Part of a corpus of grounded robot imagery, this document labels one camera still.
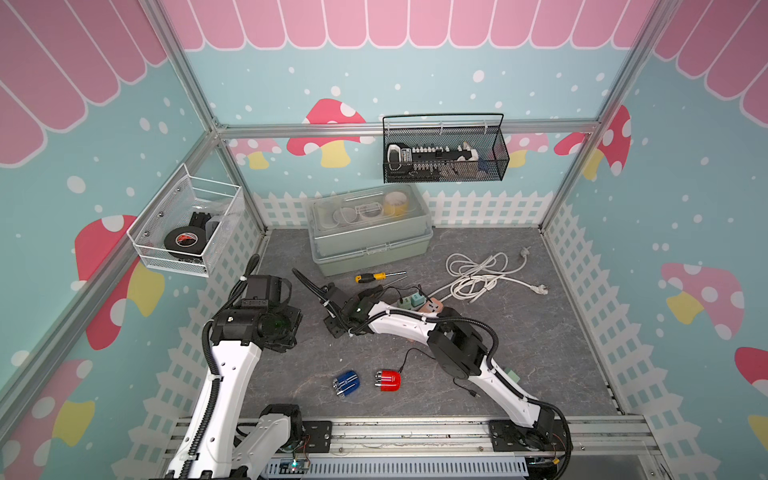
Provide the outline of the blue shaver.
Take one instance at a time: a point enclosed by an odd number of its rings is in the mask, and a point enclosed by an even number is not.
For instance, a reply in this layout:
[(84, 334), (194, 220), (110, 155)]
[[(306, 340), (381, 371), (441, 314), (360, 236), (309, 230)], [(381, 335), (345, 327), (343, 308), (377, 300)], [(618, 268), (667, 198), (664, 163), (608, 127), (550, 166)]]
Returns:
[(336, 396), (346, 397), (360, 387), (360, 379), (355, 371), (349, 370), (335, 377), (332, 386)]

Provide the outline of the teal charger adapter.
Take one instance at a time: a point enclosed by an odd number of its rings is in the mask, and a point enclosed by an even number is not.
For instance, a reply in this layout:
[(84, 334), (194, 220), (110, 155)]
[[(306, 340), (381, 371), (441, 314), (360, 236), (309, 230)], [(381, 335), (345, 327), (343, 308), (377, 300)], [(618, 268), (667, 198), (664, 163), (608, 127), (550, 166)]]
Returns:
[(419, 310), (425, 303), (427, 299), (426, 297), (421, 293), (414, 293), (410, 296), (410, 305), (412, 310)]

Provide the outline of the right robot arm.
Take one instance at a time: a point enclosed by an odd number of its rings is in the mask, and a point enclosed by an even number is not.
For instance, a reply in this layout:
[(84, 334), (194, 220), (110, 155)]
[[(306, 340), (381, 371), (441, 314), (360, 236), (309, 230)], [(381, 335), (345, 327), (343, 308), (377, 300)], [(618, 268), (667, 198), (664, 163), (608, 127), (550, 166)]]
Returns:
[(495, 437), (503, 448), (531, 455), (531, 479), (564, 476), (573, 453), (568, 420), (560, 408), (527, 393), (498, 365), (500, 339), (490, 325), (450, 308), (422, 313), (390, 305), (381, 300), (384, 287), (349, 295), (333, 283), (315, 284), (296, 268), (292, 273), (326, 310), (326, 328), (334, 337), (387, 334), (426, 346), (443, 371), (478, 387), (507, 414), (509, 420)]

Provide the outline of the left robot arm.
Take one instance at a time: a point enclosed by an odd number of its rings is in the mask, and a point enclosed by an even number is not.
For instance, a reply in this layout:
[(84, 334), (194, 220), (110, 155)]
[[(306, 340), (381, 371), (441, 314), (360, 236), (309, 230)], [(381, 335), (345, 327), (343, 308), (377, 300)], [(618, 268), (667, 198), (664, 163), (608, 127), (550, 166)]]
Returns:
[(247, 387), (263, 352), (294, 348), (302, 318), (289, 304), (290, 281), (256, 274), (259, 263), (259, 255), (252, 255), (224, 305), (202, 328), (204, 385), (166, 479), (256, 479), (275, 453), (293, 453), (306, 444), (295, 404), (267, 406), (252, 430), (236, 438)]

